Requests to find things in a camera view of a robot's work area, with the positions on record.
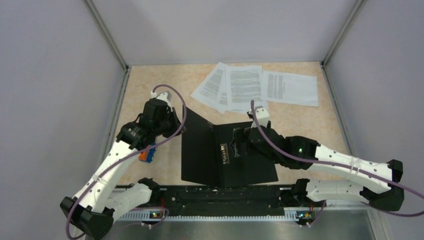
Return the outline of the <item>printed paper stack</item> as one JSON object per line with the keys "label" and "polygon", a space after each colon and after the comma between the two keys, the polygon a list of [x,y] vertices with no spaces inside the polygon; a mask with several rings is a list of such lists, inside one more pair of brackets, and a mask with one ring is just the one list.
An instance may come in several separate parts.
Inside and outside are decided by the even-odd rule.
{"label": "printed paper stack", "polygon": [[220,113],[244,113],[255,106],[269,108],[262,97],[263,69],[260,65],[229,66],[219,62],[194,90],[191,97]]}

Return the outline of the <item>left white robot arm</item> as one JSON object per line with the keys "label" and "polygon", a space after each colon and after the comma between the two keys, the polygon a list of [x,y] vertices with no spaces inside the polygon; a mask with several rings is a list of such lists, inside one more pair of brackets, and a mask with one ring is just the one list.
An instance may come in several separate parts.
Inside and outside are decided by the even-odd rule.
{"label": "left white robot arm", "polygon": [[66,196],[60,208],[67,218],[66,234],[72,240],[70,226],[95,240],[102,239],[113,224],[132,209],[160,202],[159,184],[142,178],[127,190],[111,196],[123,174],[141,153],[159,146],[158,136],[166,141],[180,135],[183,125],[165,96],[150,98],[134,121],[122,126],[102,164],[74,196]]}

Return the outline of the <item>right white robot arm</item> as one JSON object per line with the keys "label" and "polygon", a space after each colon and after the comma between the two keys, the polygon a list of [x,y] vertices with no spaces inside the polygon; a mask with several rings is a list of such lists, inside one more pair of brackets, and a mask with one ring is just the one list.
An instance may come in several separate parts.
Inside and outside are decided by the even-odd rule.
{"label": "right white robot arm", "polygon": [[404,189],[398,186],[404,168],[397,159],[384,163],[367,161],[307,137],[284,137],[264,126],[236,128],[231,147],[237,156],[246,153],[291,170],[325,172],[341,178],[297,180],[292,194],[299,206],[307,206],[311,201],[348,200],[397,212],[405,199]]}

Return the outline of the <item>teal folder black inside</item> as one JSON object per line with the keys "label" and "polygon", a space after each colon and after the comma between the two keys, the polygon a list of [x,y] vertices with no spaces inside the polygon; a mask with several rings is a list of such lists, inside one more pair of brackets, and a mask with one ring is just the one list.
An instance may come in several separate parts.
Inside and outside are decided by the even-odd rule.
{"label": "teal folder black inside", "polygon": [[273,162],[259,155],[235,157],[230,147],[233,129],[250,128],[251,122],[213,124],[187,109],[181,138],[181,179],[220,188],[277,182]]}

